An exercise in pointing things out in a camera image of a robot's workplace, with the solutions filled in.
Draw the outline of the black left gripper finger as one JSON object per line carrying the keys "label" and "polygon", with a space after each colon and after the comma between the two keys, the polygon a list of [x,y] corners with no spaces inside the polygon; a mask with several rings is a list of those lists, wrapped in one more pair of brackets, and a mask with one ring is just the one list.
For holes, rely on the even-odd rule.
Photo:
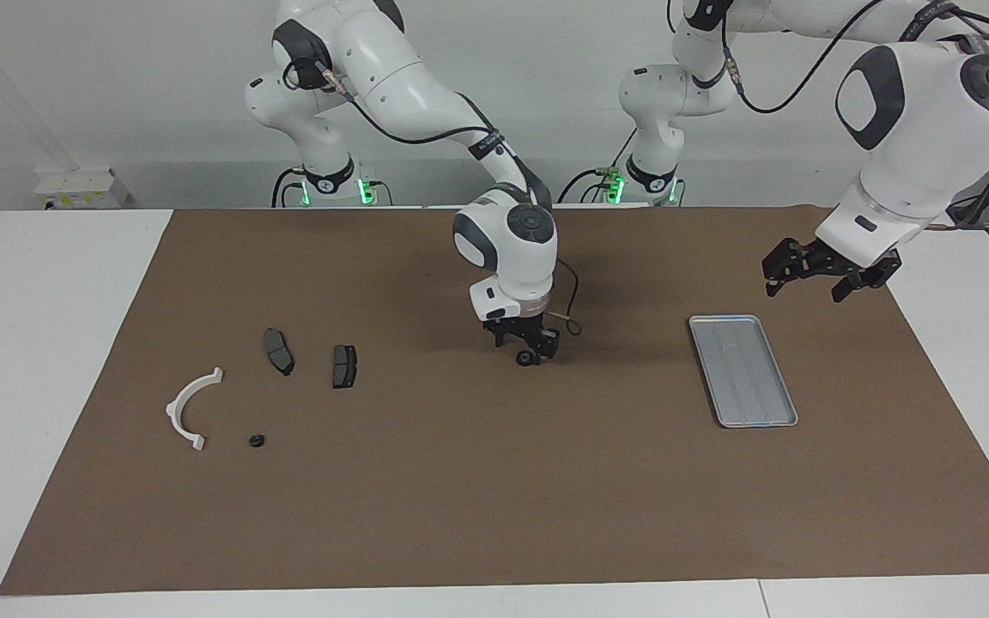
{"label": "black left gripper finger", "polygon": [[802,270],[802,246],[796,239],[782,239],[761,261],[765,290],[769,298],[776,297],[787,282],[797,279]]}
{"label": "black left gripper finger", "polygon": [[879,289],[901,266],[901,257],[883,257],[872,266],[860,267],[848,261],[837,261],[841,279],[832,287],[832,301],[840,304],[849,294],[865,288]]}

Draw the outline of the silver metal tray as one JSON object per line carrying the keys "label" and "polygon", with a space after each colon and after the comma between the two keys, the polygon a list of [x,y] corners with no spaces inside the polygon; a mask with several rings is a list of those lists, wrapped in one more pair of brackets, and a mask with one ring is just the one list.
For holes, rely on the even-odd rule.
{"label": "silver metal tray", "polygon": [[695,314],[688,325],[721,427],[797,426],[792,395],[758,317]]}

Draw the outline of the brown table mat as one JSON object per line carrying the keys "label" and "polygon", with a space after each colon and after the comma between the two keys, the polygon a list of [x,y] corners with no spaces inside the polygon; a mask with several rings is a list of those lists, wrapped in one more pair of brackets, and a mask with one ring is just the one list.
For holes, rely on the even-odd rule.
{"label": "brown table mat", "polygon": [[[178,212],[0,594],[989,573],[989,462],[890,292],[765,295],[823,217],[558,212],[585,332],[524,368],[450,211]],[[761,320],[797,426],[718,424],[695,314]],[[213,367],[196,452],[165,407]]]}

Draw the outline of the long grey brake pad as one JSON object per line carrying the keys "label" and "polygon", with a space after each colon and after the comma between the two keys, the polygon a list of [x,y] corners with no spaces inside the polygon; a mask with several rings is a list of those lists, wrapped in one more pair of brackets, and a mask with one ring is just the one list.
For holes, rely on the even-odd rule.
{"label": "long grey brake pad", "polygon": [[285,334],[276,328],[267,328],[263,336],[264,354],[272,367],[283,376],[290,376],[294,371],[294,357],[288,347]]}

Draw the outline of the white power strip box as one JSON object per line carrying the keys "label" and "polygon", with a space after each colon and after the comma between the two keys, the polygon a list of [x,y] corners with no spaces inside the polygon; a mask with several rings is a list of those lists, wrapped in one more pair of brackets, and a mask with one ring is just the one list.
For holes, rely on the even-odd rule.
{"label": "white power strip box", "polygon": [[135,204],[129,189],[112,169],[38,171],[38,204],[51,209],[127,209]]}

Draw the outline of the white semicircular bracket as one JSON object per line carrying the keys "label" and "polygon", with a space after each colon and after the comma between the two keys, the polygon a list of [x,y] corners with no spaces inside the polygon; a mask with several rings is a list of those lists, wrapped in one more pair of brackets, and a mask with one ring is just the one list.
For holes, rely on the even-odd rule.
{"label": "white semicircular bracket", "polygon": [[165,414],[170,421],[170,426],[172,426],[173,431],[175,431],[179,437],[185,439],[185,441],[188,441],[189,445],[196,452],[201,452],[204,449],[207,439],[204,435],[197,432],[192,432],[185,427],[185,424],[182,421],[182,417],[184,417],[185,413],[185,407],[187,407],[188,402],[192,400],[192,397],[196,396],[196,394],[204,390],[204,388],[222,383],[224,375],[225,372],[222,367],[213,367],[211,373],[193,379],[177,392],[175,398],[170,403],[166,404]]}

